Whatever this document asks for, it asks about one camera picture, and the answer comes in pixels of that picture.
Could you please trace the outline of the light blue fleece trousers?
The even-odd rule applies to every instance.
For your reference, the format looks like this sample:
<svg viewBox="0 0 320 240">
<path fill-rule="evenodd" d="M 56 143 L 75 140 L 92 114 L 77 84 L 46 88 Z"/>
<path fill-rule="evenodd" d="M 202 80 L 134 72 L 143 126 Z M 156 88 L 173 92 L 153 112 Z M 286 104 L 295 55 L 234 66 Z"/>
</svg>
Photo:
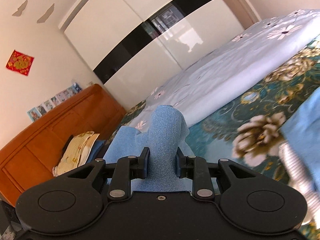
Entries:
<svg viewBox="0 0 320 240">
<path fill-rule="evenodd" d="M 257 115 L 240 126 L 233 141 L 232 156 L 242 157 L 249 166 L 260 164 L 269 153 L 279 156 L 279 145 L 287 141 L 310 172 L 319 191 L 319 91 L 316 90 L 291 118 L 283 113 L 271 117 Z M 150 176 L 134 185 L 138 191 L 180 191 L 186 189 L 175 174 L 178 147 L 191 154 L 185 139 L 189 129 L 181 112 L 171 106 L 158 106 L 149 129 L 141 132 L 123 126 L 112 141 L 104 160 L 115 163 L 119 158 L 140 155 L 150 149 Z"/>
</svg>

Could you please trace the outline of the dark blue folded garment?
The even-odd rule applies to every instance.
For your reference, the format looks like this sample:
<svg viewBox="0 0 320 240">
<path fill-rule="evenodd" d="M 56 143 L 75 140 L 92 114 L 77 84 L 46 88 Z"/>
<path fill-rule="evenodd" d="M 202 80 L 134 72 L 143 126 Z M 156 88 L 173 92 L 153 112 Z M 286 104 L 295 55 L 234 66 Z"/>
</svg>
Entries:
<svg viewBox="0 0 320 240">
<path fill-rule="evenodd" d="M 97 158 L 102 158 L 106 152 L 105 140 L 96 140 L 89 153 L 87 162 L 91 162 Z"/>
</svg>

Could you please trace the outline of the yellow striped folded garment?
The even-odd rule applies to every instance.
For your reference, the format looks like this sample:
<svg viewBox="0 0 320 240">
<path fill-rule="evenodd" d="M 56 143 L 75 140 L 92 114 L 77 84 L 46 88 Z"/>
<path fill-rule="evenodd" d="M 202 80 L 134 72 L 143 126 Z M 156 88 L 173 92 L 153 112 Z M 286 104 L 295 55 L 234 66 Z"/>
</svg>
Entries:
<svg viewBox="0 0 320 240">
<path fill-rule="evenodd" d="M 53 176 L 60 176 L 84 165 L 99 135 L 99 133 L 88 131 L 73 137 L 58 165 L 53 167 Z"/>
</svg>

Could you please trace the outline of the teal floral bed sheet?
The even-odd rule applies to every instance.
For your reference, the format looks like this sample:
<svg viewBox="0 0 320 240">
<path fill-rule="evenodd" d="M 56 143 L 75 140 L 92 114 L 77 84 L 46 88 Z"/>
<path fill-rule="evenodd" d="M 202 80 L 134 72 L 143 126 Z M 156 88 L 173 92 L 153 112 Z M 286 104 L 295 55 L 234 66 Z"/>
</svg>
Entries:
<svg viewBox="0 0 320 240">
<path fill-rule="evenodd" d="M 121 227 L 134 222 L 134 236 L 142 239 L 302 239 L 293 230 L 265 233 L 264 227 L 282 226 L 287 218 L 278 211 L 253 209 L 285 203 L 276 193 L 277 178 L 254 168 L 278 157 L 289 127 L 301 116 L 319 115 L 310 106 L 319 87 L 319 42 L 313 40 L 259 83 L 188 127 L 176 104 L 146 105 L 136 120 L 121 127 L 104 158 L 107 163 L 129 164 L 150 149 L 148 176 L 134 179 L 133 195 L 108 206 L 119 211 Z M 176 151 L 189 163 L 199 161 L 213 171 L 220 194 L 196 198 L 192 182 L 176 176 Z M 208 161 L 218 164 L 208 167 Z"/>
</svg>

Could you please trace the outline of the dark brown folded garment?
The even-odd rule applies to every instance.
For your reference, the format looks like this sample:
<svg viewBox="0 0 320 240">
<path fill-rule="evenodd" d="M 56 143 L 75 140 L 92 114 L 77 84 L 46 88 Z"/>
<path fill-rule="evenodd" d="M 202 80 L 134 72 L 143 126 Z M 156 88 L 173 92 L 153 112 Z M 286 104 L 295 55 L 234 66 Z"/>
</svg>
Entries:
<svg viewBox="0 0 320 240">
<path fill-rule="evenodd" d="M 73 138 L 74 138 L 74 136 L 71 135 L 71 136 L 67 139 L 65 145 L 64 145 L 63 148 L 62 148 L 62 153 L 63 153 L 63 154 L 64 154 L 65 151 L 67 150 L 67 147 L 68 147 L 68 145 L 70 144 L 70 142 L 72 141 Z"/>
</svg>

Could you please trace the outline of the pale blue floral quilt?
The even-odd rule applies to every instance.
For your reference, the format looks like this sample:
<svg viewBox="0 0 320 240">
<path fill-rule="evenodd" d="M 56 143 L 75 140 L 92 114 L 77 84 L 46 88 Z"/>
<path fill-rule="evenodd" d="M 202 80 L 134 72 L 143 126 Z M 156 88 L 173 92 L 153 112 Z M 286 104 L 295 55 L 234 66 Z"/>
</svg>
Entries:
<svg viewBox="0 0 320 240">
<path fill-rule="evenodd" d="M 160 105 L 178 109 L 193 126 L 254 86 L 318 34 L 318 9 L 299 9 L 255 23 L 157 87 L 129 126 L 145 132 Z"/>
</svg>

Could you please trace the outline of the orange wooden headboard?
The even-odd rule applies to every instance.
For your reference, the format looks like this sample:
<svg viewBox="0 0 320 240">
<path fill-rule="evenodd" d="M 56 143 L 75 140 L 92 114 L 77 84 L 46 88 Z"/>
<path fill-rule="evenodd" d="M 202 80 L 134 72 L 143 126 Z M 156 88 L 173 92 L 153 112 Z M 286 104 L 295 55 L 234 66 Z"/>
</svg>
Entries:
<svg viewBox="0 0 320 240">
<path fill-rule="evenodd" d="M 71 136 L 94 131 L 107 140 L 125 114 L 110 93 L 92 85 L 40 117 L 1 149 L 1 200 L 14 206 L 25 190 L 52 179 Z"/>
</svg>

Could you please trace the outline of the grey striped sleeve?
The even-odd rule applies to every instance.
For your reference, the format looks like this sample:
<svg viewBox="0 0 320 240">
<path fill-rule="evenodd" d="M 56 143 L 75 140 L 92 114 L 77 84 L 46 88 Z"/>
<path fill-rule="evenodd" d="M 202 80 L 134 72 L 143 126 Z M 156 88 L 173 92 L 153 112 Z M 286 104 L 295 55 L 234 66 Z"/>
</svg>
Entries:
<svg viewBox="0 0 320 240">
<path fill-rule="evenodd" d="M 299 191 L 307 202 L 308 210 L 302 224 L 314 222 L 319 229 L 319 191 L 310 172 L 287 141 L 279 145 L 279 158 L 289 175 L 289 185 Z"/>
</svg>

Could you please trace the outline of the white glossy wardrobe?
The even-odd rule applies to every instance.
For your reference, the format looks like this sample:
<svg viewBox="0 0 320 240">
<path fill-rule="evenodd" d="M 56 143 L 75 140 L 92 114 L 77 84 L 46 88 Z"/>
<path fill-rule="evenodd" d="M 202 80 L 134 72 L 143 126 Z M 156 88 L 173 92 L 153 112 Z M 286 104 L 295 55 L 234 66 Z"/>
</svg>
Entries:
<svg viewBox="0 0 320 240">
<path fill-rule="evenodd" d="M 259 20 L 248 0 L 77 0 L 59 29 L 131 108 Z"/>
</svg>

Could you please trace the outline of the row of photos on wall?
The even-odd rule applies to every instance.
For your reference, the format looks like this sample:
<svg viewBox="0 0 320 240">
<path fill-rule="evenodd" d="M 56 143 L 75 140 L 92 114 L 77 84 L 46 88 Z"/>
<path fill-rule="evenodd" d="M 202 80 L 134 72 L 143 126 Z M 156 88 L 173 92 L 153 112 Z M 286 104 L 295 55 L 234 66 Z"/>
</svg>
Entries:
<svg viewBox="0 0 320 240">
<path fill-rule="evenodd" d="M 27 115 L 29 116 L 32 122 L 35 122 L 40 117 L 46 115 L 49 111 L 53 110 L 61 103 L 65 102 L 67 99 L 75 96 L 81 91 L 82 88 L 80 87 L 80 85 L 78 83 L 73 83 L 70 87 L 62 90 L 61 92 L 49 98 L 48 100 L 27 111 Z"/>
</svg>

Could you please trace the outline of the red paper wall decoration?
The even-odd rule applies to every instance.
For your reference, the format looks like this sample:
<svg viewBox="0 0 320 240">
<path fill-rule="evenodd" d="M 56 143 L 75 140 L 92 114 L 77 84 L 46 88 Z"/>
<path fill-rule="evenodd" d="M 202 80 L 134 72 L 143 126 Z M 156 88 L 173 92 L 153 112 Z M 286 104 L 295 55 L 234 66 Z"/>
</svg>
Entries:
<svg viewBox="0 0 320 240">
<path fill-rule="evenodd" d="M 28 76 L 33 61 L 34 57 L 14 50 L 6 64 L 6 68 L 13 72 Z"/>
</svg>

